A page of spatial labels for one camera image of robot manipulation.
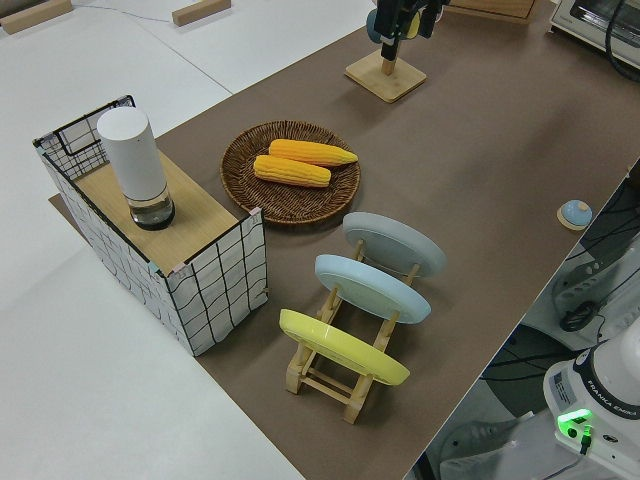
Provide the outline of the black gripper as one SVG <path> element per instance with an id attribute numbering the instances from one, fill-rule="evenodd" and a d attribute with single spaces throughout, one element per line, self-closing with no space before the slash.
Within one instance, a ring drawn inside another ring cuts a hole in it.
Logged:
<path id="1" fill-rule="evenodd" d="M 395 59 L 397 57 L 399 39 L 394 36 L 400 11 L 400 3 L 400 0 L 377 1 L 375 31 L 382 36 L 381 56 L 384 59 Z"/>

